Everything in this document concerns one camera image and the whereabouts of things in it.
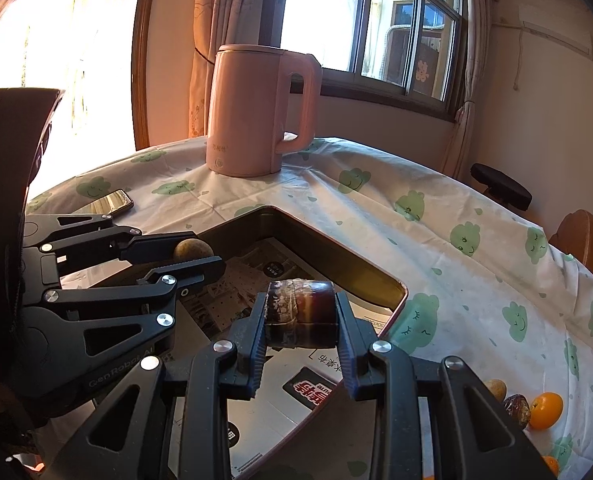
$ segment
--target kettle handle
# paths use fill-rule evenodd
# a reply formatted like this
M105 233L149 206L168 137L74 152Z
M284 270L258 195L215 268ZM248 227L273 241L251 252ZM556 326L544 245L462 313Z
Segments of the kettle handle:
M305 150L315 138L315 122L319 95L321 94L321 77L323 70L312 54L300 54L286 50L281 56L279 77L287 78L292 74L300 74L304 79L303 100L301 105L301 122L299 134L295 139L279 140L276 153L291 153Z

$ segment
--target window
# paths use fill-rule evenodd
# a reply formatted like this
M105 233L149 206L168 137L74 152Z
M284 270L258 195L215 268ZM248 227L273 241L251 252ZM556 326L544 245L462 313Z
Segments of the window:
M28 197L134 152L137 0L16 0L0 19L0 88L65 89Z
M323 94L369 92L446 114L459 90L462 2L263 0L259 43L313 54Z

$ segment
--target small orange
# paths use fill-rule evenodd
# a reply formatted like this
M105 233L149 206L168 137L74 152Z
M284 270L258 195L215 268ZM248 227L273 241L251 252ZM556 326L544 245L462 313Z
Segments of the small orange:
M543 458L543 460L545 460L545 463L550 468L550 471L552 471L552 473L558 477L559 476L559 463L557 462L557 459L553 456L543 456L542 458Z
M563 413L563 399L560 395L546 392L530 404L530 426L535 430L547 430Z

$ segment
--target black stool seat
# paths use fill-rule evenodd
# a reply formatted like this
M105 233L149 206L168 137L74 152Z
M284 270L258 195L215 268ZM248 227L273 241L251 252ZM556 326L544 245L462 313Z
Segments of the black stool seat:
M532 202L532 195L505 173L484 164L473 164L470 175L481 184L485 184L486 192L499 200L502 204L509 204L520 211L528 209Z

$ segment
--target brown leather chair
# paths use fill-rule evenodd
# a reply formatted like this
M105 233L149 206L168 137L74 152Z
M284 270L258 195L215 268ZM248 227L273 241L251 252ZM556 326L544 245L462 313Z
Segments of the brown leather chair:
M593 274L593 215L579 209L567 215L550 243L561 252L572 254Z

